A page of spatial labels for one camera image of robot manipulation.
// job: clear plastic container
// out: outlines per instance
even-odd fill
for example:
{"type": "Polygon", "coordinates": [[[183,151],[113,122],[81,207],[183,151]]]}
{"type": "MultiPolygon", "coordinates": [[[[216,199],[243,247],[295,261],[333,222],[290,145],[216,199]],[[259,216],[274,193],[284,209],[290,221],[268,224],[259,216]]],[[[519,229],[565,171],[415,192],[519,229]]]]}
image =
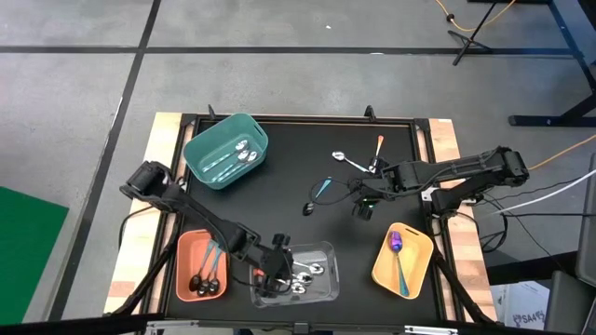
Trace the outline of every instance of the clear plastic container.
{"type": "MultiPolygon", "coordinates": [[[[294,262],[300,262],[305,265],[317,263],[323,267],[321,275],[312,275],[312,283],[305,286],[305,293],[293,293],[292,291],[284,294],[278,294],[275,297],[262,297],[256,294],[255,289],[251,288],[252,303],[259,308],[284,306],[291,304],[328,302],[333,301],[339,296],[339,273],[337,271],[337,260],[335,251],[329,242],[317,242],[311,245],[299,245],[290,247],[294,262]]],[[[254,284],[254,268],[250,268],[251,284],[254,284]]],[[[304,266],[294,264],[293,273],[298,275],[302,272],[310,273],[304,266]]],[[[280,284],[281,289],[287,286],[280,284]]]]}

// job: orange plastic tray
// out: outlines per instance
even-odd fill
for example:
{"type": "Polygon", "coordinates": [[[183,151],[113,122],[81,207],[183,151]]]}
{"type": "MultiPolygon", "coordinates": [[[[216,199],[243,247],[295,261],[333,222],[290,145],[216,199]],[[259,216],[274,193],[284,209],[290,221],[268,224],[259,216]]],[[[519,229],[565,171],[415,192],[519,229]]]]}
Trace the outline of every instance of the orange plastic tray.
{"type": "MultiPolygon", "coordinates": [[[[207,245],[211,235],[206,230],[190,231],[182,234],[178,239],[178,250],[176,257],[176,295],[183,302],[201,302],[209,299],[216,299],[224,294],[227,288],[227,254],[222,252],[217,267],[217,279],[220,281],[220,290],[216,295],[199,297],[196,292],[191,292],[188,283],[193,275],[198,272],[203,256],[207,252],[207,245]]],[[[205,262],[205,268],[201,274],[205,278],[215,260],[215,248],[205,262]]]]}
{"type": "Polygon", "coordinates": [[[405,299],[416,299],[420,294],[433,248],[432,241],[426,234],[420,233],[406,224],[393,223],[385,235],[383,245],[372,268],[372,279],[380,286],[405,299]],[[398,260],[388,242],[391,232],[394,231],[400,232],[403,242],[400,261],[410,291],[410,295],[407,297],[400,294],[398,260]]]}

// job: teal plastic basket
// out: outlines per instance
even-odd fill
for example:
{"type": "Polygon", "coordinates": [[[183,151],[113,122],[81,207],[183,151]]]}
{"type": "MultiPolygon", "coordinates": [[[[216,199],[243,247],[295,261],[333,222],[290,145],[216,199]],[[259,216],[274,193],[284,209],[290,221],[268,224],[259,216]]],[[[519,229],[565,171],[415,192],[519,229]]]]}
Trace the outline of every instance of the teal plastic basket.
{"type": "Polygon", "coordinates": [[[263,163],[268,144],[267,134],[252,116],[233,114],[186,143],[183,155],[186,165],[198,180],[213,190],[221,190],[263,163]],[[247,150],[257,153],[257,158],[250,163],[238,162],[236,145],[243,140],[249,143],[247,150]],[[215,167],[203,171],[208,165],[225,156],[227,157],[215,167]],[[225,178],[215,179],[217,176],[222,177],[223,172],[225,178]]]}

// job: purple spoon head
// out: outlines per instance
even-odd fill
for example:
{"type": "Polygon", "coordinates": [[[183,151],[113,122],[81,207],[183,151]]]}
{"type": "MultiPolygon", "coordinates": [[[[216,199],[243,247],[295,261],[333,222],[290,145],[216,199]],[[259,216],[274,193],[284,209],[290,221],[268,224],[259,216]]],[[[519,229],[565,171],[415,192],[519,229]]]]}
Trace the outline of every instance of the purple spoon head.
{"type": "Polygon", "coordinates": [[[394,252],[401,251],[401,248],[403,248],[403,241],[401,240],[400,232],[391,232],[389,246],[391,247],[391,250],[393,250],[394,252]]]}

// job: white cable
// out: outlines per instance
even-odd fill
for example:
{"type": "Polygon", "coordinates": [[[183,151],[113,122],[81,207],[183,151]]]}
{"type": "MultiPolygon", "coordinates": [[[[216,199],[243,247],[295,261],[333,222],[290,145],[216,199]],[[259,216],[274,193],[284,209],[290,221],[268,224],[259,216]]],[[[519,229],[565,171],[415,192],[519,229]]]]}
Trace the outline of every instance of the white cable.
{"type": "Polygon", "coordinates": [[[590,177],[591,175],[593,175],[594,173],[596,173],[596,169],[592,170],[590,173],[588,173],[588,174],[587,174],[587,175],[585,175],[584,177],[582,177],[582,178],[578,179],[577,181],[574,181],[574,182],[570,183],[569,185],[567,185],[567,186],[565,186],[565,187],[561,188],[560,190],[557,190],[557,191],[555,191],[555,192],[553,192],[553,193],[551,193],[551,194],[547,194],[547,195],[545,195],[545,196],[543,196],[543,197],[539,197],[539,198],[537,198],[537,199],[535,199],[535,200],[528,201],[528,202],[526,202],[526,203],[519,204],[519,205],[516,205],[516,206],[510,207],[510,208],[505,208],[505,209],[498,210],[498,211],[496,211],[496,212],[494,212],[494,213],[491,213],[491,214],[489,214],[489,215],[500,214],[500,213],[503,213],[503,212],[506,212],[506,211],[509,211],[509,210],[512,210],[512,209],[517,209],[517,208],[526,207],[526,206],[528,206],[528,205],[535,204],[535,203],[537,203],[537,202],[540,202],[540,201],[542,201],[542,200],[546,200],[546,199],[548,199],[548,198],[550,198],[550,197],[552,197],[552,196],[554,196],[554,195],[557,195],[557,194],[559,194],[559,193],[561,193],[561,192],[563,192],[563,191],[569,190],[570,188],[572,188],[572,187],[574,187],[574,186],[578,185],[580,182],[582,182],[583,180],[585,180],[585,179],[589,178],[589,177],[590,177]]]}

